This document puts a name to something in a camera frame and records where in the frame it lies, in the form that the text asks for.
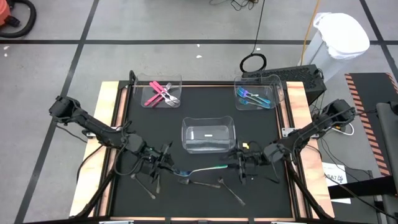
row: paper sheet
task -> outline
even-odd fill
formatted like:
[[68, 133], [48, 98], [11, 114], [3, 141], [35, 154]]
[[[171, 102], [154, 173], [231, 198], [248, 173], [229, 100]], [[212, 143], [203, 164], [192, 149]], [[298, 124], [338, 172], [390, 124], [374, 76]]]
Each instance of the paper sheet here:
[[[345, 167], [343, 165], [336, 165], [336, 164], [330, 164], [327, 162], [322, 162], [323, 166], [323, 171], [325, 171], [325, 174], [333, 179], [336, 182], [339, 182], [340, 184], [347, 184], [347, 176], [345, 173]], [[334, 186], [337, 185], [333, 181], [329, 180], [326, 178], [326, 183], [329, 186]], [[332, 199], [332, 202], [339, 202], [339, 203], [351, 203], [351, 199], [349, 198], [341, 198], [341, 199]]]

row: orange striped tape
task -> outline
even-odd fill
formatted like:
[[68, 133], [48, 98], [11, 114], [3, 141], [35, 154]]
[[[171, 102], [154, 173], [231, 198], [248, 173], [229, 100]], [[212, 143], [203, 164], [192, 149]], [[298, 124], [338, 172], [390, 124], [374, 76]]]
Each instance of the orange striped tape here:
[[[391, 75], [389, 75], [389, 74], [387, 74], [387, 75], [391, 79], [391, 82], [393, 83], [393, 86], [396, 89], [396, 92], [398, 93], [398, 87], [396, 87], [396, 85], [394, 83], [394, 79], [391, 77]], [[363, 108], [361, 98], [359, 97], [358, 91], [356, 90], [353, 77], [350, 74], [345, 74], [345, 77], [346, 77], [349, 91], [351, 92], [351, 95], [354, 98], [354, 104], [355, 104], [356, 110], [357, 111], [365, 111], [365, 109]], [[361, 119], [362, 125], [366, 132], [366, 137], [368, 138], [369, 144], [371, 146], [374, 158], [377, 162], [377, 166], [379, 167], [380, 173], [382, 175], [390, 175], [390, 172], [388, 171], [388, 168], [387, 168], [387, 164], [384, 162], [384, 157], [379, 148], [379, 144], [377, 143], [376, 136], [373, 133], [372, 126], [369, 122], [368, 116], [365, 113], [363, 113], [359, 117]]]

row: black box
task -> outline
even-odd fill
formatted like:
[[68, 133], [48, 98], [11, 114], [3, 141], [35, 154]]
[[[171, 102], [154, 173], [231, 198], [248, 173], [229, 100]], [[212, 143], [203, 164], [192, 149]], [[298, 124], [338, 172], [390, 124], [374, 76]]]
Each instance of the black box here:
[[323, 77], [320, 75], [322, 73], [319, 73], [318, 71], [319, 70], [316, 65], [304, 65], [256, 72], [245, 72], [242, 74], [242, 78], [277, 75], [279, 76], [284, 89], [286, 89], [286, 82], [283, 81], [303, 82], [308, 105], [311, 105], [323, 92], [326, 91]]

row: plastic bin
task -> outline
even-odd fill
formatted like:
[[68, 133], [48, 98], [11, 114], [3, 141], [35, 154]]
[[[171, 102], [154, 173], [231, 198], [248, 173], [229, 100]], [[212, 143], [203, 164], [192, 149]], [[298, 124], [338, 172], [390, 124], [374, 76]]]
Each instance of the plastic bin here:
[[[168, 92], [170, 95], [177, 97], [179, 103], [174, 103], [174, 106], [170, 106], [165, 102], [165, 99], [161, 99], [158, 103], [154, 101], [151, 104], [146, 102], [153, 96], [157, 95], [157, 92], [149, 85], [150, 82], [157, 81], [163, 88], [166, 88], [168, 83], [171, 84]], [[133, 99], [137, 100], [142, 107], [145, 108], [177, 108], [181, 104], [181, 92], [182, 92], [182, 78], [181, 75], [171, 76], [152, 76], [145, 74], [138, 74], [136, 81], [134, 82]]]
[[322, 69], [324, 82], [370, 46], [365, 30], [347, 14], [318, 13], [313, 26], [318, 31], [305, 50], [302, 65], [315, 64]]
[[235, 106], [238, 110], [266, 110], [284, 101], [284, 91], [277, 75], [234, 79]]
[[235, 145], [235, 125], [230, 116], [182, 121], [182, 146], [189, 153], [228, 152]]

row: gray floor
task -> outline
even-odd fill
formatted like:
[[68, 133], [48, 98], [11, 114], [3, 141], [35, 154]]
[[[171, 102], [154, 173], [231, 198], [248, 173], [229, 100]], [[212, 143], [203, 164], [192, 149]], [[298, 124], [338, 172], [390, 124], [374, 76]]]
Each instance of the gray floor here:
[[[23, 40], [80, 40], [94, 0], [32, 0], [38, 18]], [[395, 0], [366, 1], [384, 40], [398, 39]], [[314, 0], [266, 0], [259, 34], [261, 40], [303, 40]], [[241, 75], [239, 62], [251, 44], [201, 44], [203, 39], [254, 39], [261, 10], [236, 12], [228, 2], [210, 6], [200, 0], [99, 0], [87, 40], [198, 40], [195, 44], [86, 44], [83, 47], [68, 95], [78, 98], [89, 113], [95, 109], [100, 84], [125, 80], [128, 71], [147, 75], [180, 74], [184, 80], [233, 80]], [[345, 12], [377, 40], [359, 0], [323, 0], [319, 12]], [[18, 5], [15, 16], [27, 18]], [[32, 175], [50, 124], [48, 108], [61, 92], [77, 44], [10, 44], [0, 39], [0, 220], [13, 223]], [[258, 45], [267, 56], [267, 68], [295, 66], [301, 45]], [[398, 60], [398, 46], [389, 45]], [[259, 67], [251, 60], [246, 70]], [[336, 98], [353, 105], [344, 73], [393, 72], [382, 47], [372, 45], [360, 58], [326, 85], [323, 104]], [[380, 176], [359, 120], [355, 135], [330, 133], [325, 139], [333, 154], [347, 165], [372, 170]], [[69, 126], [74, 133], [80, 128]], [[75, 173], [85, 145], [56, 130], [37, 181], [25, 222], [67, 218], [75, 190]], [[327, 155], [324, 161], [330, 162]]]

